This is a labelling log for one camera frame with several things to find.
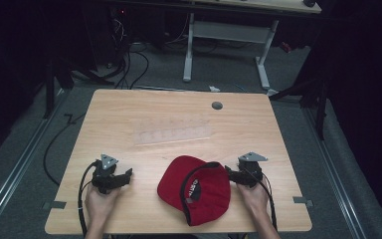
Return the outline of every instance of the human hand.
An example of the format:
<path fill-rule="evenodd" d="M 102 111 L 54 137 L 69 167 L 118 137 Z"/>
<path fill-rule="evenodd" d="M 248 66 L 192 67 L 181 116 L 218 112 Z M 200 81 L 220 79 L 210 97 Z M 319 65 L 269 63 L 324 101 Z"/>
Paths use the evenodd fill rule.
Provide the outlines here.
<path fill-rule="evenodd" d="M 262 184 L 266 186 L 266 179 L 263 177 Z M 260 239 L 277 239 L 280 238 L 278 231 L 272 224 L 268 214 L 267 204 L 269 195 L 265 189 L 257 184 L 253 188 L 238 184 L 237 187 L 244 198 L 244 203 L 251 214 L 254 225 L 259 233 Z"/>
<path fill-rule="evenodd" d="M 266 186 L 266 179 L 263 177 L 262 184 Z M 250 212 L 253 213 L 267 213 L 267 204 L 269 196 L 265 189 L 259 185 L 249 188 L 248 186 L 238 184 L 237 187 L 244 198 L 244 203 Z"/>
<path fill-rule="evenodd" d="M 90 222 L 86 238 L 101 238 L 104 224 L 110 216 L 119 194 L 120 188 L 114 189 L 110 194 L 102 194 L 95 186 L 91 184 L 88 186 L 86 208 Z"/>

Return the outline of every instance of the cable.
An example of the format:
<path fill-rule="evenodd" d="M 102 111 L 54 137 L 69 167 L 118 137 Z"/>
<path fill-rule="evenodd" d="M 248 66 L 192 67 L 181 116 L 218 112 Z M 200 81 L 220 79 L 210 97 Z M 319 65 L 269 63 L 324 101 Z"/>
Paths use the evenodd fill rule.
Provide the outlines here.
<path fill-rule="evenodd" d="M 272 193 L 272 186 L 269 182 L 269 179 L 266 177 L 266 175 L 262 172 L 263 177 L 266 179 L 266 182 L 269 185 L 269 189 L 266 188 L 266 186 L 262 183 L 261 180 L 258 180 L 256 177 L 253 176 L 252 173 L 250 173 L 246 168 L 243 168 L 249 175 L 251 175 L 258 183 L 263 187 L 265 192 L 268 194 L 270 205 L 271 205 L 271 212 L 272 212 L 272 224 L 275 227 L 276 231 L 278 231 L 278 222 L 276 218 L 276 211 L 275 211 L 275 203 L 273 201 L 273 193 Z"/>
<path fill-rule="evenodd" d="M 149 61 L 148 61 L 148 59 L 147 59 L 147 57 L 145 57 L 144 55 L 142 55 L 141 53 L 138 53 L 138 52 L 135 52 L 135 54 L 138 54 L 138 55 L 140 55 L 141 57 L 143 57 L 143 58 L 145 59 L 147 65 L 145 66 L 145 70 L 144 70 L 144 72 L 143 72 L 137 79 L 135 79 L 135 80 L 132 82 L 131 86 L 129 87 L 130 90 L 132 90 L 132 88 L 134 87 L 135 83 L 137 83 L 138 80 L 140 80 L 141 77 L 144 76 L 144 74 L 145 74 L 145 73 L 147 72 L 147 70 L 148 70 L 148 66 L 150 65 L 150 64 L 149 64 Z"/>
<path fill-rule="evenodd" d="M 85 186 L 83 186 L 83 184 L 85 183 L 85 179 L 86 179 L 86 176 L 87 176 L 87 173 L 89 172 L 89 170 L 93 166 L 96 166 L 96 165 L 97 165 L 97 163 L 95 161 L 95 162 L 93 162 L 92 164 L 90 164 L 88 166 L 88 168 L 86 169 L 85 173 L 83 174 L 83 178 L 82 178 L 82 181 L 80 182 L 80 187 L 79 187 L 79 201 L 78 201 L 79 217 L 80 217 L 80 224 L 82 225 L 82 230 L 83 230 L 84 237 L 86 237 L 86 234 L 87 234 L 87 225 L 86 225 L 86 219 L 85 219 L 85 215 L 84 215 L 84 211 L 83 211 L 83 199 L 82 199 L 82 196 L 83 196 L 83 191 L 85 189 Z"/>
<path fill-rule="evenodd" d="M 45 151 L 45 154 L 43 155 L 43 168 L 45 169 L 45 173 L 46 175 L 49 177 L 49 179 L 51 179 L 51 181 L 53 181 L 57 186 L 59 186 L 61 183 L 58 182 L 52 175 L 51 173 L 49 173 L 49 170 L 48 170 L 48 167 L 47 167 L 47 164 L 46 164 L 46 161 L 47 161 L 47 157 L 48 157 L 48 153 L 49 153 L 49 150 L 52 146 L 52 144 L 54 144 L 54 142 L 56 141 L 56 139 L 71 125 L 75 124 L 77 122 L 77 120 L 83 118 L 84 116 L 86 115 L 86 113 L 80 115 L 79 117 L 75 118 L 73 121 L 69 121 L 68 124 L 63 127 L 51 140 L 51 142 L 49 143 L 48 147 L 46 148 L 46 151 Z"/>
<path fill-rule="evenodd" d="M 182 32 L 179 34 L 179 36 L 175 40 L 172 40 L 170 42 L 165 42 L 165 45 L 168 45 L 168 44 L 171 44 L 171 43 L 176 43 L 176 42 L 181 42 L 181 41 L 183 41 L 185 39 L 188 39 L 188 37 L 184 37 L 182 39 L 180 39 L 180 38 L 184 35 L 184 32 L 187 29 L 189 18 L 190 18 L 190 14 L 187 14 L 187 18 L 185 19 L 184 27 L 182 28 Z"/>
<path fill-rule="evenodd" d="M 129 68 L 131 66 L 131 57 L 130 57 L 130 54 L 129 54 L 129 49 L 127 51 L 127 56 L 128 56 L 128 58 L 127 58 L 128 59 L 127 69 L 126 69 L 126 71 L 123 70 L 123 77 L 114 86 L 115 89 L 117 89 L 119 87 L 119 84 L 121 84 L 121 83 L 122 83 L 122 86 L 123 86 L 123 82 L 126 82 L 126 84 L 127 84 L 126 75 L 129 73 Z"/>

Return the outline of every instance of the wrist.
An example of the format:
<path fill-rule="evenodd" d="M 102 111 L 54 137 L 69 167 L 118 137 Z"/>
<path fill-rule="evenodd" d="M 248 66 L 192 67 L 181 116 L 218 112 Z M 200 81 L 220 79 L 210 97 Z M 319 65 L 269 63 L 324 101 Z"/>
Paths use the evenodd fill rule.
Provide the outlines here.
<path fill-rule="evenodd" d="M 89 228 L 102 229 L 105 223 L 106 223 L 106 220 L 104 218 L 95 217 L 90 220 Z"/>

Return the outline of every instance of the red baseball cap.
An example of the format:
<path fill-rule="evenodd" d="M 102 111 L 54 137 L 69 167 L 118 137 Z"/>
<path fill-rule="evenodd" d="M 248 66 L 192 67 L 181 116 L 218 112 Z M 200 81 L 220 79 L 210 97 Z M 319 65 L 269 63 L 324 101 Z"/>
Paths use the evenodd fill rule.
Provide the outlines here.
<path fill-rule="evenodd" d="M 157 194 L 183 211 L 188 225 L 197 226 L 218 219 L 228 210 L 231 185 L 228 172 L 219 162 L 182 155 L 166 169 Z"/>

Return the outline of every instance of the black cable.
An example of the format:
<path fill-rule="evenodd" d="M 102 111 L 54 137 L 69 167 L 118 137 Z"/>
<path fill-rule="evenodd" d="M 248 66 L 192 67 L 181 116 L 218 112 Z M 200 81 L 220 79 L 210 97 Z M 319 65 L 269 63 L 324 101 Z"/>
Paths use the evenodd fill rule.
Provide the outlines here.
<path fill-rule="evenodd" d="M 86 113 L 82 114 L 81 116 L 77 117 L 76 119 L 74 119 L 73 121 L 70 121 L 68 122 L 68 124 L 62 128 L 51 140 L 51 142 L 49 143 L 48 147 L 46 148 L 46 151 L 45 151 L 45 154 L 43 155 L 43 168 L 45 169 L 45 173 L 46 175 L 49 177 L 49 179 L 51 179 L 57 186 L 59 186 L 61 183 L 58 182 L 52 175 L 51 173 L 49 173 L 49 170 L 48 170 L 48 166 L 46 164 L 46 161 L 47 161 L 47 157 L 48 157 L 48 153 L 49 153 L 49 150 L 52 146 L 52 144 L 54 144 L 54 142 L 56 141 L 56 139 L 71 125 L 75 124 L 77 122 L 77 120 L 83 118 L 84 116 L 86 115 Z"/>
<path fill-rule="evenodd" d="M 83 199 L 82 199 L 82 196 L 83 196 L 83 191 L 85 189 L 85 186 L 83 186 L 83 184 L 85 183 L 85 179 L 86 179 L 86 176 L 87 176 L 87 173 L 89 172 L 89 170 L 93 167 L 93 166 L 96 166 L 97 165 L 97 162 L 93 162 L 92 164 L 90 164 L 88 166 L 88 168 L 86 169 L 85 173 L 83 174 L 83 178 L 82 178 L 82 181 L 80 182 L 80 187 L 79 187 L 79 201 L 78 201 L 78 206 L 79 206 L 79 217 L 80 217 L 80 224 L 82 225 L 82 230 L 83 230 L 83 235 L 84 237 L 86 237 L 86 234 L 87 234 L 87 225 L 86 225 L 86 219 L 85 219 L 85 215 L 84 215 L 84 211 L 83 211 Z"/>
<path fill-rule="evenodd" d="M 135 54 L 138 54 L 138 55 L 140 55 L 141 57 L 143 57 L 143 58 L 145 59 L 147 65 L 146 65 L 146 67 L 145 67 L 144 72 L 143 72 L 137 79 L 135 79 L 135 80 L 132 82 L 131 86 L 129 87 L 130 90 L 132 90 L 132 88 L 134 87 L 135 83 L 137 83 L 138 80 L 140 80 L 141 77 L 144 76 L 144 74 L 145 74 L 145 73 L 147 72 L 147 70 L 148 70 L 148 66 L 150 65 L 150 64 L 149 64 L 149 61 L 148 61 L 148 59 L 147 59 L 147 57 L 145 57 L 144 55 L 142 55 L 141 53 L 138 53 L 138 52 L 135 52 Z"/>
<path fill-rule="evenodd" d="M 250 173 L 246 168 L 244 168 L 244 170 L 245 170 L 249 175 L 251 175 L 251 176 L 254 178 L 254 180 L 255 180 L 256 182 L 258 182 L 259 185 L 261 185 L 261 186 L 263 187 L 263 189 L 265 190 L 265 192 L 268 194 L 269 201 L 270 201 L 270 205 L 271 205 L 271 212 L 272 212 L 272 224 L 273 224 L 273 226 L 275 227 L 276 231 L 278 231 L 278 222 L 277 222 L 277 218 L 276 218 L 275 203 L 274 203 L 274 201 L 273 201 L 272 186 L 271 186 L 271 184 L 270 184 L 270 182 L 269 182 L 269 179 L 266 177 L 266 175 L 265 175 L 264 173 L 262 173 L 263 177 L 266 179 L 266 182 L 267 182 L 268 185 L 269 185 L 269 189 L 270 189 L 270 190 L 268 190 L 268 189 L 266 188 L 266 186 L 262 183 L 262 181 L 261 181 L 261 180 L 258 180 L 256 177 L 254 177 L 253 174 Z"/>
<path fill-rule="evenodd" d="M 130 54 L 129 54 L 129 49 L 128 49 L 126 55 L 127 55 L 127 59 L 128 59 L 127 69 L 126 69 L 126 71 L 123 72 L 122 78 L 114 86 L 115 89 L 117 89 L 119 87 L 120 83 L 122 83 L 122 86 L 123 86 L 123 81 L 126 82 L 126 75 L 129 73 L 129 69 L 130 69 L 130 66 L 131 66 L 131 57 L 130 57 Z"/>

